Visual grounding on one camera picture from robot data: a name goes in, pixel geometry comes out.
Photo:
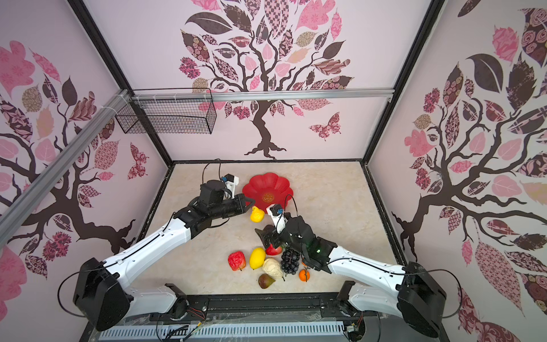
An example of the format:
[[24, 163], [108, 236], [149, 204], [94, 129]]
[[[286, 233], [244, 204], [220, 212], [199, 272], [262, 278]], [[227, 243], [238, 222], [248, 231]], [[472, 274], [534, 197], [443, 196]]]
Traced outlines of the red strawberry with green leaves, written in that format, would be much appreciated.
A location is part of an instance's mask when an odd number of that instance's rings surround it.
[[283, 253], [282, 247], [274, 247], [273, 245], [269, 245], [266, 248], [266, 255], [269, 257], [281, 255]]

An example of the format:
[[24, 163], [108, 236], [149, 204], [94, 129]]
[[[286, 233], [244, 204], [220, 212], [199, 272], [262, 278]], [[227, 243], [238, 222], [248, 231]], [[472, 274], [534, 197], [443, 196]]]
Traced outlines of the small yellow quince fruit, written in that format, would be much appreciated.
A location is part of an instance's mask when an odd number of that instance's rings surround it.
[[266, 213], [257, 206], [252, 207], [252, 212], [250, 214], [250, 220], [255, 223], [260, 223], [264, 220]]

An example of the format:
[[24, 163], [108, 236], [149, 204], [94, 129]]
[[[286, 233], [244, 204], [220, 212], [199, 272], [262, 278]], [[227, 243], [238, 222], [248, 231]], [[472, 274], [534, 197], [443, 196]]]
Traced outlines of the red flower-shaped fruit bowl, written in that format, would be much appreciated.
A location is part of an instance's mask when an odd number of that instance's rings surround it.
[[263, 211], [271, 205], [280, 205], [285, 209], [293, 197], [289, 180], [273, 172], [253, 176], [242, 192], [247, 198], [253, 199], [254, 205]]

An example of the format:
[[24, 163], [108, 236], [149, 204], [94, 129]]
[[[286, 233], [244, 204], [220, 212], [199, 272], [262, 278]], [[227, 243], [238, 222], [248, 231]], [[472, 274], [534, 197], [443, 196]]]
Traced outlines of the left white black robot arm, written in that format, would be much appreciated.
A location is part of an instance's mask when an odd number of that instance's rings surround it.
[[132, 283], [146, 269], [175, 248], [212, 228], [216, 219], [247, 213], [254, 200], [236, 194], [237, 177], [227, 175], [200, 186], [200, 194], [176, 211], [167, 224], [127, 250], [99, 262], [92, 258], [79, 272], [73, 303], [79, 315], [97, 331], [106, 331], [123, 319], [145, 314], [165, 315], [173, 320], [186, 316], [187, 295], [173, 284], [136, 289]]

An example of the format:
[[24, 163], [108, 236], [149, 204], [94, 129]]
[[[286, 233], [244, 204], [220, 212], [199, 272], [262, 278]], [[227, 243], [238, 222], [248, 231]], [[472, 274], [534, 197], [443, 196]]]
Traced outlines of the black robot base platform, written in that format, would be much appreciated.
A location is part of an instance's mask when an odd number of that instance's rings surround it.
[[[189, 309], [180, 320], [150, 313], [123, 319], [116, 326], [337, 321], [344, 324], [343, 336], [247, 338], [228, 341], [448, 341], [443, 325], [441, 336], [432, 339], [410, 328], [397, 316], [351, 309], [341, 301], [343, 286], [339, 292], [324, 293], [190, 295], [187, 298]], [[88, 325], [81, 340], [96, 341], [95, 338], [101, 332], [103, 331], [97, 331]], [[176, 341], [221, 340], [186, 336]]]

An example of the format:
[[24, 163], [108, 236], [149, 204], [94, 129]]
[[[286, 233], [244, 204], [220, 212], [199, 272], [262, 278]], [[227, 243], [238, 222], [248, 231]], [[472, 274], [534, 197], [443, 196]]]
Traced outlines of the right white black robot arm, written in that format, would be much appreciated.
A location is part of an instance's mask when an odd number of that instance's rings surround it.
[[313, 270], [349, 278], [341, 301], [351, 309], [397, 316], [424, 336], [441, 336], [447, 293], [432, 271], [417, 262], [402, 266], [357, 255], [314, 234], [301, 216], [281, 214], [272, 221], [256, 230], [263, 246], [288, 247]]

